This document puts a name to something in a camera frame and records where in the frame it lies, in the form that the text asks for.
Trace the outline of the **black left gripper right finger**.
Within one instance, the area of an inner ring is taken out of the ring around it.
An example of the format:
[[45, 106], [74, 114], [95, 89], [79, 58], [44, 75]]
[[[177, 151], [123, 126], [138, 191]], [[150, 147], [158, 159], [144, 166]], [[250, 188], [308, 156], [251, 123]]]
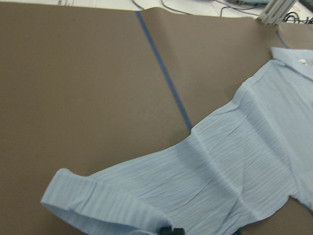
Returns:
[[174, 228], [172, 235], [185, 235], [184, 228]]

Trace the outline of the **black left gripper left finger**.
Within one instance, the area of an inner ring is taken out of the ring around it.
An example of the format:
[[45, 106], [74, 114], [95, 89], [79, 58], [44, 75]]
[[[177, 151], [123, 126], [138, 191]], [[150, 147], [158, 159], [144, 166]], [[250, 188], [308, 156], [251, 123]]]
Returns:
[[163, 227], [160, 229], [160, 235], [172, 235], [171, 227]]

